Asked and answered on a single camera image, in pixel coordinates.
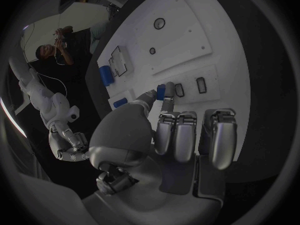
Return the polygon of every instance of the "white board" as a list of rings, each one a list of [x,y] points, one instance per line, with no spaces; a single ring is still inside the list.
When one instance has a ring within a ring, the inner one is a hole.
[[[206,84],[206,93],[199,93],[196,79],[204,78]],[[155,82],[154,85],[157,87],[160,84],[166,84],[167,82],[173,82],[174,84],[182,84],[184,96],[178,97],[175,95],[175,104],[192,104],[206,101],[219,100],[220,87],[218,81],[218,75],[215,65],[205,66],[199,69],[184,72],[182,74],[168,77],[164,80]]]
[[[158,18],[165,20],[161,29],[154,27]],[[204,30],[184,0],[148,4],[133,32],[152,75],[212,52]],[[150,54],[151,48],[155,48],[155,54]]]
[[[127,102],[133,102],[136,99],[135,93],[132,89],[129,89],[127,91],[124,91],[110,99],[108,99],[109,105],[111,107],[112,110],[115,110],[116,108],[114,107],[114,102],[119,101],[121,99],[127,99]]]

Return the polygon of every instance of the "circular hole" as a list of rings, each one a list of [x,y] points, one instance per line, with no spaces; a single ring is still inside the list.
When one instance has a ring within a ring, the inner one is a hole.
[[[166,21],[163,18],[158,18],[154,22],[155,29],[159,30],[162,29],[166,24]]]
[[[155,54],[156,53],[156,50],[154,47],[151,47],[150,50],[149,50],[150,54]]]

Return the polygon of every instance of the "table surface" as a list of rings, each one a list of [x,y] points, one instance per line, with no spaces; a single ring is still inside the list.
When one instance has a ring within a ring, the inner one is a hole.
[[[220,99],[198,103],[175,105],[174,111],[195,111],[197,113],[196,152],[201,134],[203,115],[207,109],[232,108],[236,111],[237,148],[234,161],[237,161],[246,137],[250,116],[250,77],[247,59],[239,35],[226,11],[217,0],[184,0],[195,14],[208,38],[212,53],[185,61],[167,70],[151,75],[151,68],[145,64],[145,58],[133,28],[139,17],[147,11],[149,2],[146,0],[134,10],[111,37],[98,58],[98,66],[109,64],[112,51],[117,46],[125,46],[130,54],[134,72],[117,77],[115,83],[108,86],[107,92],[112,98],[126,90],[133,89],[136,97],[149,90],[156,90],[156,83],[167,78],[180,75],[199,68],[214,65],[217,71]],[[157,100],[149,121],[156,130],[162,101]]]

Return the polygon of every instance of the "person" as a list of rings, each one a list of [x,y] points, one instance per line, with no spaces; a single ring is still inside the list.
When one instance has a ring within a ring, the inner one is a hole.
[[[58,28],[55,31],[54,45],[45,44],[36,49],[35,56],[45,60],[54,56],[58,65],[74,65],[82,57],[94,54],[108,22],[99,22],[94,26],[73,32],[72,26]]]

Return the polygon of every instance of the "light strip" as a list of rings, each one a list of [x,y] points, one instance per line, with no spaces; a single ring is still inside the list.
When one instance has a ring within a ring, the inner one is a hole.
[[[0,102],[1,102],[1,105],[2,105],[2,108],[3,108],[4,112],[6,113],[6,115],[9,118],[9,120],[16,127],[16,129],[18,129],[20,131],[20,133],[23,134],[25,136],[25,138],[27,138],[27,136],[25,135],[25,132],[19,127],[19,125],[15,122],[15,120],[13,119],[13,117],[10,115],[9,111],[7,110],[6,106],[4,105],[4,103],[2,101],[2,97],[0,97]]]

